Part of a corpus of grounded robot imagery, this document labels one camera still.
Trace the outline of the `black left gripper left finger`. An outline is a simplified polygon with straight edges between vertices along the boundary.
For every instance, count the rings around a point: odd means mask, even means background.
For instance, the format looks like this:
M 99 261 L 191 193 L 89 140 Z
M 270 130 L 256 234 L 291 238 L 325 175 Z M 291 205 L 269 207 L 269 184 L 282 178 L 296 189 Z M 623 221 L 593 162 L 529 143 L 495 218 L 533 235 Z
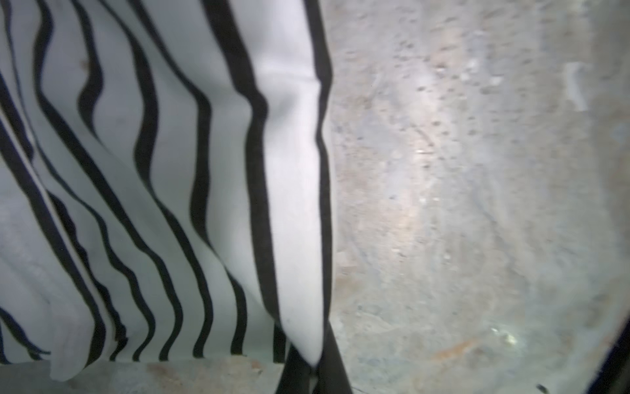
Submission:
M 311 394 L 311 366 L 290 347 L 276 394 Z

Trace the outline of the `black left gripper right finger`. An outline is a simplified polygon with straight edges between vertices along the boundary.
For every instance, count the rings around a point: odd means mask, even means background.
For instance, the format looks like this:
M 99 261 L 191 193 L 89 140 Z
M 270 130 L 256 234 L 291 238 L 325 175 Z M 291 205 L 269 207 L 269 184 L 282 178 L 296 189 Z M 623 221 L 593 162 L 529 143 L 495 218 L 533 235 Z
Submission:
M 323 354 L 317 367 L 316 394 L 352 394 L 341 352 L 336 343 L 332 327 L 326 329 Z

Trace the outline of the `black white striped tank top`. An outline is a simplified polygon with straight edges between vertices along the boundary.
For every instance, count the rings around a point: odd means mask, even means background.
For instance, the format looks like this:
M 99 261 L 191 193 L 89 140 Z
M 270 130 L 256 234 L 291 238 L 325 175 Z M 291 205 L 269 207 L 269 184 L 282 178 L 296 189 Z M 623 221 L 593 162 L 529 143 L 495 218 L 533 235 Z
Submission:
M 2 363 L 316 376 L 331 79 L 316 1 L 2 2 Z

